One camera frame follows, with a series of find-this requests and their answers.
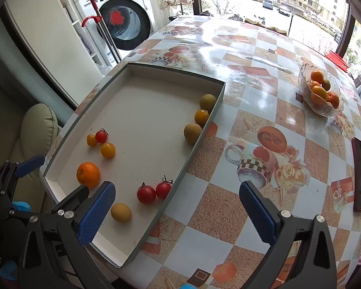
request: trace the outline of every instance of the fruit bowl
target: fruit bowl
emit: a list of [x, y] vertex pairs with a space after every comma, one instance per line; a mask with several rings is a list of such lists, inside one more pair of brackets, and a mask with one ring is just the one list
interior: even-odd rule
[[315, 67], [310, 64], [303, 64], [299, 70], [298, 76], [298, 85], [301, 89], [301, 94], [306, 101], [306, 103], [310, 106], [310, 108], [319, 115], [332, 117], [339, 112], [344, 110], [344, 104], [341, 98], [340, 88], [337, 85], [335, 77], [322, 70], [322, 74], [324, 75], [324, 79], [328, 79], [330, 82], [330, 91], [335, 92], [340, 98], [340, 104], [335, 109], [332, 105], [329, 105], [323, 98], [318, 95], [313, 95], [310, 84], [312, 80], [310, 79], [311, 72], [318, 70], [318, 67]]

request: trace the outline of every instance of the red tomato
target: red tomato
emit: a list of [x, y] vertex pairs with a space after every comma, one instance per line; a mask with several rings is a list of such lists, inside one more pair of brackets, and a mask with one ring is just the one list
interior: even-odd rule
[[99, 143], [105, 143], [108, 138], [107, 131], [104, 130], [104, 128], [101, 128], [95, 135], [95, 140]]
[[143, 183], [138, 188], [138, 191], [136, 192], [136, 197], [138, 198], [139, 202], [143, 204], [150, 204], [154, 202], [156, 198], [155, 189]]
[[168, 193], [171, 190], [171, 184], [172, 184], [172, 180], [167, 181], [166, 176], [162, 178], [162, 182], [157, 184], [157, 187], [155, 189], [158, 198], [166, 199]]
[[253, 151], [253, 155], [259, 159], [262, 159], [264, 162], [268, 162], [270, 158], [270, 153], [264, 147], [256, 147]]

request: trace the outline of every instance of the checkered tablecloth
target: checkered tablecloth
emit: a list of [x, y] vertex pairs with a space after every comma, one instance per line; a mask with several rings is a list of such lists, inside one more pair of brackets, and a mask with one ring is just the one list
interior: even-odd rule
[[[94, 88], [47, 158], [99, 88], [128, 61], [208, 75], [225, 81], [226, 91], [160, 222], [135, 260], [117, 274], [141, 289], [178, 289], [187, 282], [199, 288], [240, 288], [269, 246], [239, 200], [240, 177], [247, 177], [248, 170], [230, 162], [228, 157], [237, 155], [243, 164], [250, 160], [252, 166], [262, 165], [268, 179], [259, 190], [277, 208], [298, 217], [326, 218], [338, 285], [344, 288], [361, 253], [350, 141], [361, 140], [361, 100], [352, 80], [316, 51], [273, 31], [233, 20], [181, 16], [143, 42]], [[338, 79], [342, 114], [323, 118], [303, 102], [297, 83], [303, 63]], [[255, 148], [263, 147], [257, 139], [263, 127], [283, 134], [284, 153], [267, 149], [267, 158], [256, 156]], [[295, 243], [277, 284], [286, 279], [297, 250]]]

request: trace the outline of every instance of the washing machine door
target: washing machine door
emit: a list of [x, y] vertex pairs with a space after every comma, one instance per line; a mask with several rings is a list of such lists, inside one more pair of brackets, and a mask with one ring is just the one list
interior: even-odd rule
[[133, 0], [108, 0], [99, 11], [118, 49], [133, 50], [150, 35], [147, 12]]

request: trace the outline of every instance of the road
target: road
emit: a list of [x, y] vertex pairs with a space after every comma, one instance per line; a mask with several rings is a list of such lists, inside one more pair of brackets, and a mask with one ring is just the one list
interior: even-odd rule
[[[234, 14], [238, 14], [245, 19], [248, 17], [254, 19], [265, 17], [266, 26], [275, 26], [281, 30], [289, 30], [291, 17], [278, 13], [276, 7], [274, 10], [262, 7], [262, 3], [253, 0], [204, 0], [202, 10], [209, 10], [214, 16], [228, 18]], [[337, 43], [333, 36], [302, 17], [293, 16], [293, 22], [289, 38], [297, 40], [310, 48], [324, 54], [328, 50], [335, 51]]]

